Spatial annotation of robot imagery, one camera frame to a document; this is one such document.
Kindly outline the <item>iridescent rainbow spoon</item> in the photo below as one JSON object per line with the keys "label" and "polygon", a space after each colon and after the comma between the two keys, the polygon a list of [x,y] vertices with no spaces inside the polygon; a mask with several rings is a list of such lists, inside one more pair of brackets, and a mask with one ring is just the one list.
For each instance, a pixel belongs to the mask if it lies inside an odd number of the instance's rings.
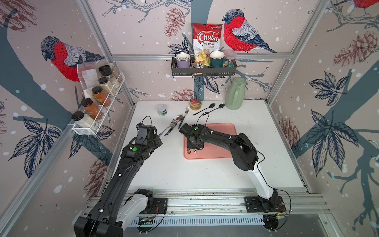
{"label": "iridescent rainbow spoon", "polygon": [[176,117],[176,121],[174,122],[174,124],[171,126],[171,128],[169,129],[169,131],[165,134],[165,136],[167,136],[172,130],[173,128],[177,125],[177,123],[182,119],[182,115],[178,115]]}

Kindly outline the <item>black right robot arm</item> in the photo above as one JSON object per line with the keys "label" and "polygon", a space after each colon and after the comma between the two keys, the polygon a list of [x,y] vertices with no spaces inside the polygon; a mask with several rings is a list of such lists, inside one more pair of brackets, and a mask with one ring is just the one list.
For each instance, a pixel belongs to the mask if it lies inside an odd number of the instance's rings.
{"label": "black right robot arm", "polygon": [[265,213],[273,211],[278,201],[278,192],[266,180],[259,169],[259,151],[244,133],[225,134],[205,125],[184,124],[179,132],[184,135],[191,150],[202,150],[206,143],[228,150],[237,168],[248,172],[257,191],[259,209]]}

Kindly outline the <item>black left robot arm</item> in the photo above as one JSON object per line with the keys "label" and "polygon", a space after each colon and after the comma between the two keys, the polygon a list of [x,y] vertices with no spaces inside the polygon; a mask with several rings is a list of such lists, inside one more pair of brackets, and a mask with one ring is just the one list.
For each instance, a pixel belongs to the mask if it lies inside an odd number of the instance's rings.
{"label": "black left robot arm", "polygon": [[149,190],[139,189],[128,200],[124,197],[144,161],[161,145],[154,126],[137,125],[137,136],[122,149],[118,167],[99,201],[87,217],[75,222],[77,237],[122,237],[138,214],[153,210],[154,195]]}

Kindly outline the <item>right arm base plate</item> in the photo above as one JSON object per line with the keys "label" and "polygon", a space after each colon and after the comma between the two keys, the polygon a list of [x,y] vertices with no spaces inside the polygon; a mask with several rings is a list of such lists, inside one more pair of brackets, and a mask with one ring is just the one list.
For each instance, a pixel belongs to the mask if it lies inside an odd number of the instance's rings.
{"label": "right arm base plate", "polygon": [[244,204],[248,213],[284,213],[287,212],[287,208],[282,197],[278,197],[273,206],[268,202],[260,200],[258,196],[244,197]]}

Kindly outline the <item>silver fork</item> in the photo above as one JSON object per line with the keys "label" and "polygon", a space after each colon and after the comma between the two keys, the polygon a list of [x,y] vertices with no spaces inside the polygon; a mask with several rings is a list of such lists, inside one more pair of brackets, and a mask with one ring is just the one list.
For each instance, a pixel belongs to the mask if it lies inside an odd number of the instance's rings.
{"label": "silver fork", "polygon": [[173,119],[172,121],[171,121],[171,123],[169,124],[169,126],[166,128],[166,129],[164,129],[160,134],[159,134],[159,137],[161,137],[169,128],[171,128],[174,124],[175,124],[175,122],[176,122],[176,119]]}

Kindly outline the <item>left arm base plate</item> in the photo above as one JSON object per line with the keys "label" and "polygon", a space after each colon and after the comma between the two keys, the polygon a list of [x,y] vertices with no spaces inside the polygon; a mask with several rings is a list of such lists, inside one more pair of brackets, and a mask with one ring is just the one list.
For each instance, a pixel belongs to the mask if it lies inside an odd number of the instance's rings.
{"label": "left arm base plate", "polygon": [[168,198],[154,198],[153,204],[150,209],[148,209],[148,214],[166,214],[168,206]]}

